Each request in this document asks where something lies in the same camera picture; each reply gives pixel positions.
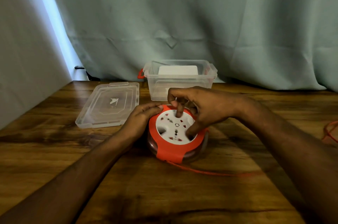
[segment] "wooden tabletop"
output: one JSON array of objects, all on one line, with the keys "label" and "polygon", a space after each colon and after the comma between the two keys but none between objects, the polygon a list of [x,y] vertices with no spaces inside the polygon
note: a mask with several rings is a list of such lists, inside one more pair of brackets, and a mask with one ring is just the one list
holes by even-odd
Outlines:
[{"label": "wooden tabletop", "polygon": [[[75,119],[95,86],[74,81],[0,131],[0,214],[72,164],[120,127],[80,129]],[[274,92],[235,84],[244,93],[317,138],[338,120],[338,94]],[[140,84],[140,104],[150,102]],[[259,139],[234,119],[210,128],[206,152],[188,164],[251,177],[196,174],[161,162],[144,141],[123,155],[77,223],[319,223]]]}]

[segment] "red latch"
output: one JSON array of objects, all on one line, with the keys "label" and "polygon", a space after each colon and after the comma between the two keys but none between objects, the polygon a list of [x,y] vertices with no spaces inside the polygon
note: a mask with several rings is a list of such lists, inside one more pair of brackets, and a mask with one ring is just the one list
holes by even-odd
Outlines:
[{"label": "red latch", "polygon": [[145,76],[142,75],[142,73],[143,73],[143,68],[140,70],[139,75],[137,76],[138,79],[143,79],[143,78],[145,78]]}]

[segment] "beige wall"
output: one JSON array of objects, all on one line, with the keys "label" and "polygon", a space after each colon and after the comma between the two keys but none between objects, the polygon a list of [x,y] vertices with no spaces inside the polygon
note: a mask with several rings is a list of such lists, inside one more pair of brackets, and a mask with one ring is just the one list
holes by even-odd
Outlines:
[{"label": "beige wall", "polygon": [[36,0],[0,0],[0,129],[71,81]]}]

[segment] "red cord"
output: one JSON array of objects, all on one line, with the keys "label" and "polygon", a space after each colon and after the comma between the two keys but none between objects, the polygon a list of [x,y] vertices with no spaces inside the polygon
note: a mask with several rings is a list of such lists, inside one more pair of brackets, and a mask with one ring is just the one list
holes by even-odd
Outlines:
[{"label": "red cord", "polygon": [[[333,125],[332,129],[328,130],[327,128],[331,125]],[[334,129],[336,129],[337,126],[338,126],[338,121],[334,121],[334,122],[327,124],[324,127],[324,137],[322,138],[322,140],[324,140],[328,136],[332,140],[334,140],[336,143],[338,143],[338,140],[335,137],[333,137],[333,135],[331,133]],[[201,174],[206,174],[206,175],[214,175],[214,176],[250,177],[250,176],[253,176],[253,175],[260,175],[260,174],[264,173],[263,171],[253,171],[253,172],[246,172],[246,173],[208,172],[208,171],[201,171],[201,170],[196,170],[196,169],[189,168],[189,167],[186,167],[186,166],[178,165],[178,164],[170,162],[170,161],[166,161],[166,162],[173,165],[173,166],[179,167],[179,168],[181,168],[182,170],[185,170],[185,171],[192,171],[192,172],[195,172],[195,173],[201,173]]]}]

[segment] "person's left arm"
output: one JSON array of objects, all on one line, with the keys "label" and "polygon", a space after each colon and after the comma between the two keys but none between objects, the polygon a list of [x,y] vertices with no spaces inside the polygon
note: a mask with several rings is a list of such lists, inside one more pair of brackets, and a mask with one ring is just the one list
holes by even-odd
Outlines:
[{"label": "person's left arm", "polygon": [[123,127],[0,217],[0,224],[72,223],[108,170],[143,134],[160,103],[137,106]]}]

